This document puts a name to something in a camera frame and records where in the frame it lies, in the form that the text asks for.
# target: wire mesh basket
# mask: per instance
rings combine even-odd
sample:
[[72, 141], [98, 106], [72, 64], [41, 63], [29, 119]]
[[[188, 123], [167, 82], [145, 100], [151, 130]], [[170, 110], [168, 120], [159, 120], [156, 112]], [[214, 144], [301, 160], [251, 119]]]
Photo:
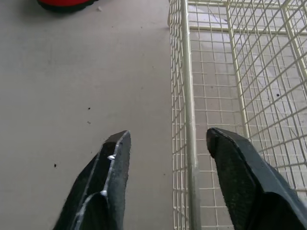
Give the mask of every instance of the wire mesh basket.
[[233, 229], [206, 130], [248, 138], [307, 205], [307, 0], [170, 0], [174, 229]]

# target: vertical wire bar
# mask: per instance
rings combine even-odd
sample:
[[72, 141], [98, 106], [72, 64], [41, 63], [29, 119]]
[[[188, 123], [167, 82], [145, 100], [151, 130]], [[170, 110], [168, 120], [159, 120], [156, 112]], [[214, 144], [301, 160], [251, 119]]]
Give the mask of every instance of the vertical wire bar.
[[243, 84], [240, 79], [240, 70], [238, 67], [238, 58], [236, 54], [236, 47], [235, 47], [235, 35], [233, 32], [233, 25], [231, 21], [231, 15], [230, 15], [230, 6], [229, 3], [227, 2], [226, 4], [226, 14], [227, 14], [227, 22], [228, 22], [228, 28], [229, 28], [229, 39], [230, 39], [230, 46], [232, 49], [232, 58], [234, 62], [234, 67], [235, 67], [235, 75], [236, 75], [236, 82], [238, 86], [238, 98], [239, 98], [239, 106], [240, 106], [240, 112], [242, 115], [242, 120], [243, 120], [243, 132], [246, 138], [249, 138], [249, 131], [248, 131], [248, 125], [247, 125], [247, 110], [245, 107], [245, 101], [243, 98]]
[[193, 76], [191, 60], [191, 44], [189, 36], [188, 1], [181, 0], [181, 23], [182, 23], [182, 45], [183, 45], [183, 70], [185, 77], [186, 96], [186, 125], [187, 125], [187, 157], [188, 157], [188, 186], [189, 186], [189, 228], [191, 230], [201, 229], [201, 207], [200, 192], [198, 185], [198, 160], [196, 152], [196, 125], [194, 111]]

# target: floor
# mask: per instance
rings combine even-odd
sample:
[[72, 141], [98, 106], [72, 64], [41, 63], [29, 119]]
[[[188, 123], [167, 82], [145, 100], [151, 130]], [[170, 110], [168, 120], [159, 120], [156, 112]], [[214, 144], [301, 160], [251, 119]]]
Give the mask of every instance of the floor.
[[52, 229], [78, 173], [125, 129], [125, 229], [172, 228], [167, 13], [166, 0], [71, 15], [0, 2], [1, 229]]

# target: metal wire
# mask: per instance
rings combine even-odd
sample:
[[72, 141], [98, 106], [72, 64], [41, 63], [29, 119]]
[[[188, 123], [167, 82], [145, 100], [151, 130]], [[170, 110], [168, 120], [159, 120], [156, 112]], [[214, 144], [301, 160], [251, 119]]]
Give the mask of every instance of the metal wire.
[[[183, 1], [172, 0], [170, 9], [174, 229], [198, 229], [187, 215], [187, 194], [197, 189], [187, 183], [188, 171], [197, 170], [187, 164], [193, 141], [201, 228], [233, 228], [206, 148], [210, 127], [248, 138], [307, 205], [307, 0], [194, 0], [188, 13]], [[190, 34], [183, 33], [184, 19]], [[187, 121], [190, 109], [195, 117]]]

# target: wire basket wall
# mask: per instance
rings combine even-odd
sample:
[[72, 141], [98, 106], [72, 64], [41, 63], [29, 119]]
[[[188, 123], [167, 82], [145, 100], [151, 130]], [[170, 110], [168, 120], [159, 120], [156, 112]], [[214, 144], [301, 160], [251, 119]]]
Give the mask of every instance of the wire basket wall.
[[171, 0], [169, 25], [174, 229], [232, 229], [210, 127], [248, 138], [307, 204], [307, 0]]

